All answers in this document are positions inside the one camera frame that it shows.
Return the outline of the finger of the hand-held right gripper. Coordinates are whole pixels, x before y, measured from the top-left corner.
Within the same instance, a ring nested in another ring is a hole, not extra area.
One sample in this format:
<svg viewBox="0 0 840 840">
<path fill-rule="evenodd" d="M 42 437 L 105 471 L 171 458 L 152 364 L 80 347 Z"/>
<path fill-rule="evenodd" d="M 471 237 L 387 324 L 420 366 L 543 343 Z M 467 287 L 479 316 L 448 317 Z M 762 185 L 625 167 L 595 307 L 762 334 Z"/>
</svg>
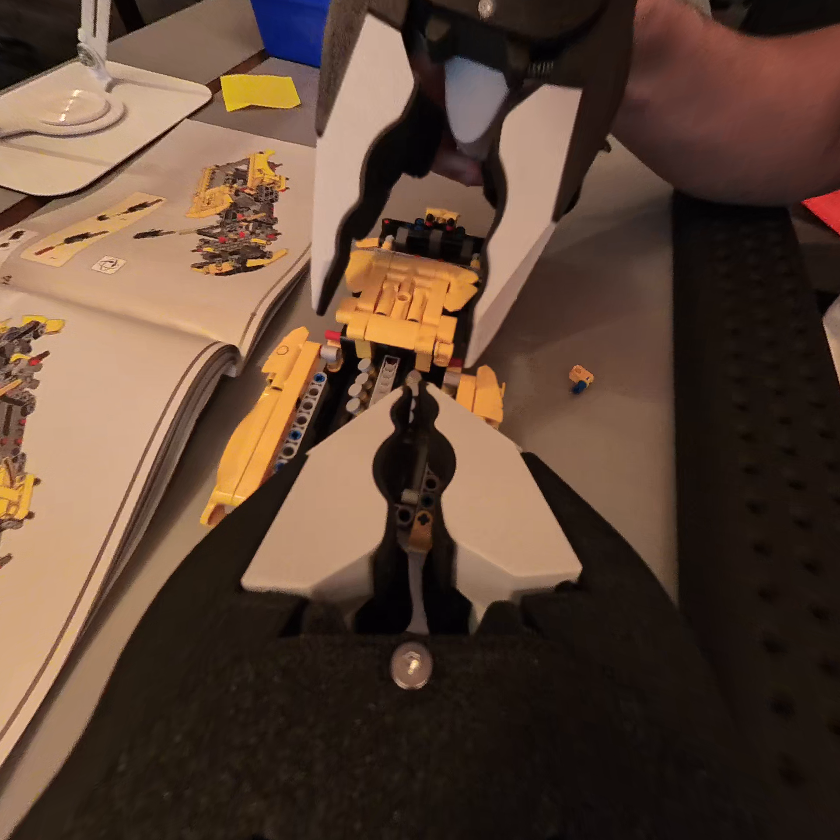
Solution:
<svg viewBox="0 0 840 840">
<path fill-rule="evenodd" d="M 486 242 L 486 282 L 465 355 L 472 365 L 497 334 L 557 223 L 553 219 L 582 91 L 542 85 L 500 127 L 500 207 Z"/>
<path fill-rule="evenodd" d="M 366 14 L 316 146 L 311 229 L 311 304 L 329 308 L 349 257 L 352 216 L 373 206 L 371 157 L 403 123 L 416 82 L 401 32 Z"/>
</svg>

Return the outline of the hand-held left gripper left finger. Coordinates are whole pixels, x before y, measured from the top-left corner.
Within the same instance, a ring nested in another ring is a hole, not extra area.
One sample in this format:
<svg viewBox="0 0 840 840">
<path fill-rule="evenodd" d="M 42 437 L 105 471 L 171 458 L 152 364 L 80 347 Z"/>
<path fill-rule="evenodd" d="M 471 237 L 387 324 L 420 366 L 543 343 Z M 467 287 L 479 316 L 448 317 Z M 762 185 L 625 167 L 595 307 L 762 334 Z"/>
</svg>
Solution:
<svg viewBox="0 0 840 840">
<path fill-rule="evenodd" d="M 245 590 L 321 601 L 372 595 L 371 559 L 388 512 L 374 458 L 396 430 L 394 405 L 410 402 L 408 389 L 395 389 L 309 450 L 241 579 Z"/>
</svg>

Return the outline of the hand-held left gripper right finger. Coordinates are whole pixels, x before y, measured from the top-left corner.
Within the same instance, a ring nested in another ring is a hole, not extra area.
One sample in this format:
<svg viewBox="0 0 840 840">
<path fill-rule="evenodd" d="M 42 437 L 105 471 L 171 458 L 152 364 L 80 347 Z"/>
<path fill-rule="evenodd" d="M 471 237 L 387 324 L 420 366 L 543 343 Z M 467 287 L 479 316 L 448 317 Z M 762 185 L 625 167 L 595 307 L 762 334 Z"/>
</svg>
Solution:
<svg viewBox="0 0 840 840">
<path fill-rule="evenodd" d="M 518 447 L 435 385 L 435 427 L 455 453 L 442 494 L 455 543 L 455 587 L 474 607 L 576 581 L 574 550 Z"/>
</svg>

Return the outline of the yellow toy brick car model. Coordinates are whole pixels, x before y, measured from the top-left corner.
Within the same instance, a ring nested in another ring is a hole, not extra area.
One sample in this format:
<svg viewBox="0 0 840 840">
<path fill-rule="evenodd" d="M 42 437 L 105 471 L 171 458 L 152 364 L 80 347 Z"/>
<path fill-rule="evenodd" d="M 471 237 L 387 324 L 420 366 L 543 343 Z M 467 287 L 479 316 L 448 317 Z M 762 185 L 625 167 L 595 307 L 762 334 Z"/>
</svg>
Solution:
<svg viewBox="0 0 840 840">
<path fill-rule="evenodd" d="M 353 244 L 336 328 L 320 341 L 294 329 L 266 358 L 262 392 L 219 461 L 204 527 L 403 385 L 435 384 L 499 428 L 505 385 L 489 366 L 465 372 L 463 362 L 483 244 L 456 211 L 436 207 L 386 218 L 377 237 Z"/>
</svg>

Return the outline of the person's right forearm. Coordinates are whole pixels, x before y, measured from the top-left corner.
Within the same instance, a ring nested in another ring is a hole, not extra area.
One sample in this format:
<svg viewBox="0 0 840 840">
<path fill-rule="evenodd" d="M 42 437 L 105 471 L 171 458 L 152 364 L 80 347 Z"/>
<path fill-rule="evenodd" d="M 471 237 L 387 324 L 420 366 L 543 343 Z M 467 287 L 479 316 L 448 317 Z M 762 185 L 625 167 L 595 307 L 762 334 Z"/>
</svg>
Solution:
<svg viewBox="0 0 840 840">
<path fill-rule="evenodd" d="M 823 16 L 751 14 L 762 28 L 736 32 L 731 73 L 731 137 L 726 142 L 729 200 L 795 203 L 838 189 L 838 5 Z"/>
</svg>

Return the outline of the person's right hand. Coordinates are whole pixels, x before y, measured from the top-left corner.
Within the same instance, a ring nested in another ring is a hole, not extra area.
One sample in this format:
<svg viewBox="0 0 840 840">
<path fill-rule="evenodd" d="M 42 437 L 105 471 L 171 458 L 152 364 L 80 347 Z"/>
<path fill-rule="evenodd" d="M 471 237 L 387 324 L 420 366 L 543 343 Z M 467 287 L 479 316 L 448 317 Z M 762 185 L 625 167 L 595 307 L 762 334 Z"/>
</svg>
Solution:
<svg viewBox="0 0 840 840">
<path fill-rule="evenodd" d="M 652 172 L 694 196 L 721 196 L 722 67 L 735 33 L 686 2 L 637 2 L 633 55 L 613 134 Z"/>
</svg>

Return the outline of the yellow paper piece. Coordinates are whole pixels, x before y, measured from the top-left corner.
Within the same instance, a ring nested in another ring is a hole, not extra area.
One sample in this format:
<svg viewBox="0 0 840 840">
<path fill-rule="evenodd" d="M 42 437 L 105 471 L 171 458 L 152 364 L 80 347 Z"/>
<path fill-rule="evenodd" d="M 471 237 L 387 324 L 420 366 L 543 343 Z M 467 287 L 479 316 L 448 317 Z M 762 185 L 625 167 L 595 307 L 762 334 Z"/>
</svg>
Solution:
<svg viewBox="0 0 840 840">
<path fill-rule="evenodd" d="M 227 112 L 249 108 L 290 110 L 301 105 L 290 77 L 227 74 L 219 81 Z"/>
</svg>

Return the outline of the blue storage bin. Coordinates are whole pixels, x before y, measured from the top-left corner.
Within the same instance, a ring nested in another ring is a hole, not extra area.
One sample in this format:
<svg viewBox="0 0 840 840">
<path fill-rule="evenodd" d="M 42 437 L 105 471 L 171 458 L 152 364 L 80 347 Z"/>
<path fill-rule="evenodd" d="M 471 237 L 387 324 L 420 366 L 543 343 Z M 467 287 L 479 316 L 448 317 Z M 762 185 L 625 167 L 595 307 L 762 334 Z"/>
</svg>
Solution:
<svg viewBox="0 0 840 840">
<path fill-rule="evenodd" d="M 252 1 L 251 6 L 269 57 L 320 67 L 330 1 Z"/>
</svg>

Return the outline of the open instruction booklet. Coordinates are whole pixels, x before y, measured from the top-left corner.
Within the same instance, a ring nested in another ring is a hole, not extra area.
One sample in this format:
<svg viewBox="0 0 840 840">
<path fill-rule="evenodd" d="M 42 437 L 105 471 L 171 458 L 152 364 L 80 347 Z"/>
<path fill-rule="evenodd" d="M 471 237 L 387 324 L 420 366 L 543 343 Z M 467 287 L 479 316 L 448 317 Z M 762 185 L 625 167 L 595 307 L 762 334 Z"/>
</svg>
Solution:
<svg viewBox="0 0 840 840">
<path fill-rule="evenodd" d="M 3 233 L 2 762 L 306 269 L 315 153 L 187 120 Z"/>
</svg>

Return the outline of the black dimpled chair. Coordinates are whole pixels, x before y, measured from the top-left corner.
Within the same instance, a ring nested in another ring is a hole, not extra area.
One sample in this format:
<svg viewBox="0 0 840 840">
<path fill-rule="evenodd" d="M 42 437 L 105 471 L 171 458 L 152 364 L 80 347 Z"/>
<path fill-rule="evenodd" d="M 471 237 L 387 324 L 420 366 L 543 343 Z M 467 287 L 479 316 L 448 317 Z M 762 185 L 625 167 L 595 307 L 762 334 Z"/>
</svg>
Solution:
<svg viewBox="0 0 840 840">
<path fill-rule="evenodd" d="M 838 383 L 787 210 L 673 200 L 679 604 L 784 838 L 838 838 Z"/>
</svg>

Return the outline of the orange plastic object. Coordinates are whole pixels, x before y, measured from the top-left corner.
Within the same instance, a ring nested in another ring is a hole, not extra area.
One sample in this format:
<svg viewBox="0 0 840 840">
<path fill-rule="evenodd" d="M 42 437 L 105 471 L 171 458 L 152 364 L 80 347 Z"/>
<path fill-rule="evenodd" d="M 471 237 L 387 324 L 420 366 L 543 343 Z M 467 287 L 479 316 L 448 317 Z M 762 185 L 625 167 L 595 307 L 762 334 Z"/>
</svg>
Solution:
<svg viewBox="0 0 840 840">
<path fill-rule="evenodd" d="M 805 199 L 801 203 L 811 214 L 818 218 L 839 236 L 840 233 L 840 192 L 826 193 Z"/>
</svg>

